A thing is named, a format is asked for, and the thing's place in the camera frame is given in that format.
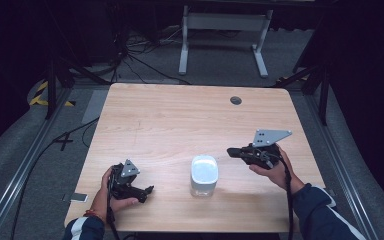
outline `white container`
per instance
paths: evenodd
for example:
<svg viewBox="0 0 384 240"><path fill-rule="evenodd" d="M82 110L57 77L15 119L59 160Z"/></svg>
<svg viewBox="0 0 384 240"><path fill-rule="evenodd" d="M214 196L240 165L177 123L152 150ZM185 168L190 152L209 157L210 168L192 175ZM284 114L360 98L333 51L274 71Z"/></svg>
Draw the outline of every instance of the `white container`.
<svg viewBox="0 0 384 240"><path fill-rule="evenodd" d="M209 155L198 155L192 160L191 194L197 197L210 197L218 180L216 160Z"/></svg>

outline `white lid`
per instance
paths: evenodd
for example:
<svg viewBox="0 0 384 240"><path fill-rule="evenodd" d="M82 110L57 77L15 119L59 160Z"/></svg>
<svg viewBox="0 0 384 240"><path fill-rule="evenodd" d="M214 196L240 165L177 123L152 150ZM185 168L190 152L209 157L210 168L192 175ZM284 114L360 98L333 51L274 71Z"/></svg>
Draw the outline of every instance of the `white lid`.
<svg viewBox="0 0 384 240"><path fill-rule="evenodd" d="M198 184L213 184L218 180L216 160L209 155L198 155L192 160L192 179Z"/></svg>

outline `striped sleeve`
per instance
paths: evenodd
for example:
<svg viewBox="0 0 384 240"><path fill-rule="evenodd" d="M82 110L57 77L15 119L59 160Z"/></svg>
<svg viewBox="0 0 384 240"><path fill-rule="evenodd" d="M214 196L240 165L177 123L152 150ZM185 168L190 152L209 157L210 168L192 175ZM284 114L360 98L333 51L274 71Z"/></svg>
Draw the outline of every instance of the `striped sleeve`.
<svg viewBox="0 0 384 240"><path fill-rule="evenodd" d="M98 240L104 238L105 225L98 217L72 220L65 228L63 240Z"/></svg>
<svg viewBox="0 0 384 240"><path fill-rule="evenodd" d="M306 184L294 195L294 211L305 240L365 239L335 210L336 203L323 189Z"/></svg>

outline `wooden table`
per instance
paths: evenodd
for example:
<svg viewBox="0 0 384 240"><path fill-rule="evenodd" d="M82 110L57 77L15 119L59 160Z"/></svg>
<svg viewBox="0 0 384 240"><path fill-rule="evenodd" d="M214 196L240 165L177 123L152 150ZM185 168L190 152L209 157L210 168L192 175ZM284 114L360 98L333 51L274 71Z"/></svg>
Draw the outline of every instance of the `wooden table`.
<svg viewBox="0 0 384 240"><path fill-rule="evenodd" d="M242 103L232 104L233 96ZM89 200L71 203L65 223L89 209L102 174L129 158L141 170L132 185L155 188L144 204L116 214L119 231L288 232L285 191L226 152L252 142L256 129L292 130L279 145L304 182L324 187L286 90L113 84L76 188ZM199 154L218 163L210 198L189 192Z"/></svg>

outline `triangular metal plate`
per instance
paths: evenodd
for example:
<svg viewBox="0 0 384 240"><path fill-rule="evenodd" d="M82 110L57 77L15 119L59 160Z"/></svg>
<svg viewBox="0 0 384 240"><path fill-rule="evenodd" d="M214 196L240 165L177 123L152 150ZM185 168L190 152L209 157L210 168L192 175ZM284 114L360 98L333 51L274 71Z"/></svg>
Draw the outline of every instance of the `triangular metal plate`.
<svg viewBox="0 0 384 240"><path fill-rule="evenodd" d="M255 133L254 141L252 142L253 147L265 147L270 146L277 141L284 139L292 135L290 130L266 130L258 129Z"/></svg>
<svg viewBox="0 0 384 240"><path fill-rule="evenodd" d="M139 173L140 173L140 170L132 163L132 161L130 161L129 159L126 159L123 170L121 171L121 176L129 177Z"/></svg>

